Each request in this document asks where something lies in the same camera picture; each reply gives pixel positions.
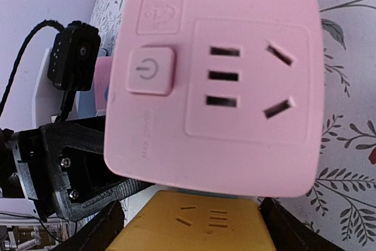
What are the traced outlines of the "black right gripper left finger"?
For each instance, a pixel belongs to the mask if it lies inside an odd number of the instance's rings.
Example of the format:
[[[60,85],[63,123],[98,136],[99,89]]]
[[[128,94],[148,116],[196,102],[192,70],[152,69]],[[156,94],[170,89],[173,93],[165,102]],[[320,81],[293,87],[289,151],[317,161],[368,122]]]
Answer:
[[[120,202],[111,202],[70,239],[57,245],[58,251],[105,250],[124,228]]]

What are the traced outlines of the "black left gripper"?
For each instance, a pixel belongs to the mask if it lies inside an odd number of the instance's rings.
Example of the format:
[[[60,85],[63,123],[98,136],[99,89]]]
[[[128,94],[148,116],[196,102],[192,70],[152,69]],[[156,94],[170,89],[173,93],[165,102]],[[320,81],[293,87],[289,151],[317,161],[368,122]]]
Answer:
[[[1,214],[78,222],[151,186],[119,176],[103,155],[105,116],[1,129]]]

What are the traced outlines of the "white power strip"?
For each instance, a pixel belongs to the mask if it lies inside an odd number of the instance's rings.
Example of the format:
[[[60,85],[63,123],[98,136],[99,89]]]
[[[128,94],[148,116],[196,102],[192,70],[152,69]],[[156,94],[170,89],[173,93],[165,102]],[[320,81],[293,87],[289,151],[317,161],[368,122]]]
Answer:
[[[257,200],[257,196],[241,196],[241,195],[230,195],[230,194],[222,194],[222,193],[213,193],[213,192],[205,192],[199,190],[190,190],[190,189],[182,189],[182,188],[174,188],[171,186],[161,186],[159,185],[158,188],[160,190],[169,190],[179,193],[186,193],[190,195],[199,195],[199,196],[209,196],[209,197],[216,197],[216,198],[229,198],[229,199],[250,199],[250,200]]]

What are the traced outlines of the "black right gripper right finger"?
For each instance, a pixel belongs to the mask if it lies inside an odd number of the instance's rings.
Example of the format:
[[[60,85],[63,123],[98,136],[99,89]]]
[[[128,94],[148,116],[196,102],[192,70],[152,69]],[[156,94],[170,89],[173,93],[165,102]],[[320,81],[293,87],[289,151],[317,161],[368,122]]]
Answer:
[[[312,231],[271,198],[265,198],[260,212],[278,251],[343,251]]]

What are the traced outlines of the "yellow cube socket plug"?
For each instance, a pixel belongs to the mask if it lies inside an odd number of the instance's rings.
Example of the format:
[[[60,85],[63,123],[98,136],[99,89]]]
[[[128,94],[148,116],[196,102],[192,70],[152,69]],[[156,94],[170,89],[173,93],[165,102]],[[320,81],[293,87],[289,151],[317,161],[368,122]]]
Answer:
[[[160,190],[108,250],[275,250],[257,203]]]

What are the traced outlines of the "pink cube socket plug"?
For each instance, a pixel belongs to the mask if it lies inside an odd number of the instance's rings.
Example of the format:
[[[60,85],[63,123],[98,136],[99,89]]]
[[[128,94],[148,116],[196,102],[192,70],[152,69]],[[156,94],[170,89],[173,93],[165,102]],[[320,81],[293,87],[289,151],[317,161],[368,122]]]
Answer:
[[[106,108],[115,174],[177,188],[296,197],[324,116],[317,0],[127,0]]]

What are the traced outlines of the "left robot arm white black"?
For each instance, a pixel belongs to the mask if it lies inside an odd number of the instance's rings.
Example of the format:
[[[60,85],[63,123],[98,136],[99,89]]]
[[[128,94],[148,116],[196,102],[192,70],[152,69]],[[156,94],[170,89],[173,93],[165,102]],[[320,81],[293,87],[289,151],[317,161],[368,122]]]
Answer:
[[[33,87],[32,129],[1,130],[1,224],[78,222],[149,184],[110,171],[103,157],[105,117],[56,123],[63,92],[47,77],[43,55]]]

